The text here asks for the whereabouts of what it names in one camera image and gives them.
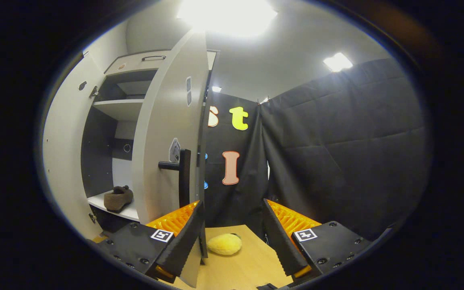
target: cabinet door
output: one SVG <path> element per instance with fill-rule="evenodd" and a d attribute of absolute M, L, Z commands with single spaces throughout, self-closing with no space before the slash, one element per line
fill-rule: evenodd
<path fill-rule="evenodd" d="M 191 150 L 189 190 L 190 201 L 195 200 L 198 132 L 208 72 L 205 33 L 189 31 L 173 47 L 148 88 L 132 155 L 134 197 L 143 224 L 179 208 L 178 171 L 158 168 L 159 161 L 169 161 L 174 138 L 182 149 Z"/>
<path fill-rule="evenodd" d="M 84 238 L 93 239 L 101 227 L 89 218 L 92 213 L 81 177 L 81 140 L 94 86 L 101 86 L 104 75 L 91 55 L 72 69 L 60 85 L 44 124 L 42 156 L 44 170 L 54 201 L 63 215 Z"/>

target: yellow ball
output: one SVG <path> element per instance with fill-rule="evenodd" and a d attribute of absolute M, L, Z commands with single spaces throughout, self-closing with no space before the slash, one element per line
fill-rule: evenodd
<path fill-rule="evenodd" d="M 207 241 L 209 250 L 220 255 L 233 255 L 241 246 L 241 238 L 235 234 L 223 234 Z"/>

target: black curtain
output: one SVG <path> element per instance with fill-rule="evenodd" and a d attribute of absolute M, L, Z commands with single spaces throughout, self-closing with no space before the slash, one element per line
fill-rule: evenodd
<path fill-rule="evenodd" d="M 281 204 L 373 240 L 420 200 L 431 163 L 424 111 L 394 60 L 310 81 L 260 115 Z"/>
<path fill-rule="evenodd" d="M 220 123 L 206 128 L 207 226 L 247 224 L 262 237 L 266 197 L 373 240 L 420 199 L 431 162 L 424 111 L 392 59 L 331 73 L 261 105 L 216 93 L 209 102 Z M 246 131 L 232 126 L 228 110 L 236 106 L 249 114 Z M 221 183 L 228 150 L 241 154 L 232 186 Z"/>
<path fill-rule="evenodd" d="M 260 123 L 260 106 L 254 101 L 226 94 L 209 92 L 207 102 L 217 107 L 219 123 L 205 126 L 206 153 L 205 212 L 206 227 L 237 226 L 246 224 L 259 237 L 263 237 L 261 203 L 267 191 L 267 161 Z M 232 126 L 230 109 L 243 107 L 248 113 L 243 123 L 248 129 L 237 130 Z M 236 151 L 239 183 L 224 185 L 225 158 L 223 152 Z"/>

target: foam letter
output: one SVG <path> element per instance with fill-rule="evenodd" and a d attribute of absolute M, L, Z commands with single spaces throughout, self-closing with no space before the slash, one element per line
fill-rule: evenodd
<path fill-rule="evenodd" d="M 236 151 L 225 151 L 223 152 L 223 157 L 225 158 L 225 178 L 223 178 L 223 184 L 232 185 L 238 183 L 237 158 L 239 158 L 239 153 Z"/>
<path fill-rule="evenodd" d="M 219 123 L 217 114 L 218 114 L 218 108 L 214 106 L 210 106 L 209 127 L 214 127 Z"/>
<path fill-rule="evenodd" d="M 248 113 L 243 111 L 243 107 L 235 107 L 229 110 L 232 113 L 232 126 L 237 130 L 248 129 L 248 124 L 243 123 L 243 117 L 248 117 Z"/>

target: wooden table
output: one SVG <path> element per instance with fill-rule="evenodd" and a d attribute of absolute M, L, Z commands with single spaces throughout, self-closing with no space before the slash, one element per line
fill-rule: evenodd
<path fill-rule="evenodd" d="M 199 267 L 197 288 L 189 287 L 178 277 L 170 285 L 182 290 L 256 290 L 257 286 L 268 283 L 280 288 L 293 282 L 284 273 L 276 252 L 247 226 L 205 229 L 207 240 L 226 233 L 241 236 L 243 246 L 239 252 L 223 256 L 208 251 L 205 265 Z"/>

